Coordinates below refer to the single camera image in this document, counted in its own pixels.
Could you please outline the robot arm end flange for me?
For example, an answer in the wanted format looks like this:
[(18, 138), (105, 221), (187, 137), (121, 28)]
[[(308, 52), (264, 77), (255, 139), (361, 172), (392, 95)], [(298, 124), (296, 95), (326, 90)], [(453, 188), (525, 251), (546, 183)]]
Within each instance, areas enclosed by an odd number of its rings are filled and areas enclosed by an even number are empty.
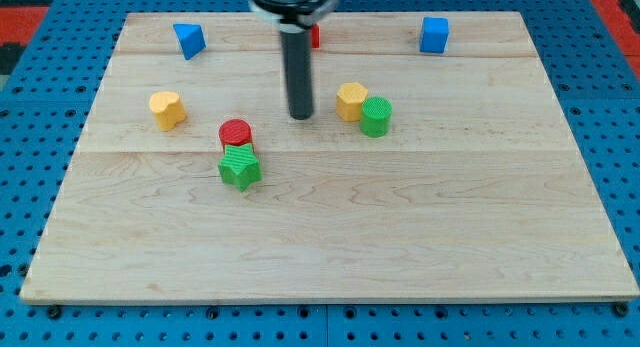
[(310, 29), (332, 13), (340, 0), (249, 0), (249, 8), (283, 30)]

